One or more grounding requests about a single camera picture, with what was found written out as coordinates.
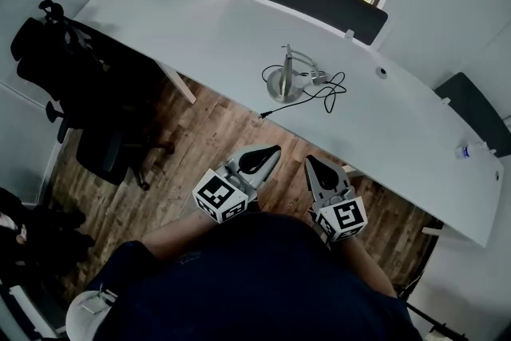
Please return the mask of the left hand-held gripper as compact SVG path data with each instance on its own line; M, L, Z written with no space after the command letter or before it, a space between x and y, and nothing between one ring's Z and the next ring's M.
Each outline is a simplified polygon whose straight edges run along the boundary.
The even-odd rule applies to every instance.
M223 162L203 175L192 190L196 205L218 224L246 212L280 156L279 145L245 147L236 157L237 163Z

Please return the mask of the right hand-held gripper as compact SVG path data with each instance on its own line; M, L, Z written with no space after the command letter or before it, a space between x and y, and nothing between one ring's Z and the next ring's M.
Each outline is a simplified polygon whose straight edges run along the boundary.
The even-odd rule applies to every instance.
M349 187L343 168L312 155L307 155L304 166L313 200L313 221L323 230L326 241L333 243L361 232L367 226L366 210L362 197ZM324 199L324 191L341 193Z

